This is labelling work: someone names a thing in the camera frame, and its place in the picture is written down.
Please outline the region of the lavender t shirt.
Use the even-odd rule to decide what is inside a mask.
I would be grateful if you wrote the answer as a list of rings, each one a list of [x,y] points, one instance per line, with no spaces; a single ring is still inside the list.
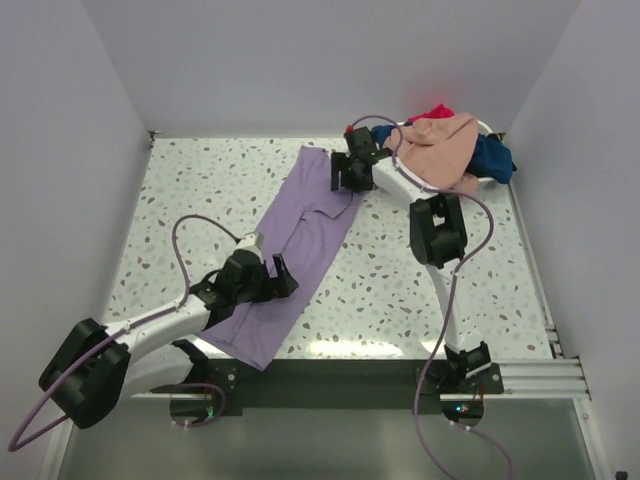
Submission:
[[[330,177],[328,152],[301,147],[257,226],[263,254],[280,254],[298,288],[284,299],[239,305],[201,339],[258,370],[271,363],[322,282],[361,202],[347,190],[331,191]]]

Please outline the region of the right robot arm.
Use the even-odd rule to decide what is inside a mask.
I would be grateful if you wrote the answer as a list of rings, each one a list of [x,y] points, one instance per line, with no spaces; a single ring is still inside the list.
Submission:
[[[344,139],[348,151],[330,156],[331,189],[362,193],[379,188],[407,207],[410,249],[427,267],[445,320],[445,359],[429,366],[426,379],[437,387],[469,392],[491,366],[491,357],[455,265],[465,258],[468,244],[460,196],[410,172],[392,150],[377,146],[366,127],[349,126]]]

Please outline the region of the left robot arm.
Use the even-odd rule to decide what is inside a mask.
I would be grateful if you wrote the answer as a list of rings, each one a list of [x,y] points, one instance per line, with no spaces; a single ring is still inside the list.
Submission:
[[[291,296],[298,287],[283,257],[275,269],[247,249],[190,286],[187,295],[123,322],[78,322],[42,372],[39,387],[81,428],[103,420],[118,402],[154,389],[196,392],[212,375],[189,336],[229,319],[236,308]]]

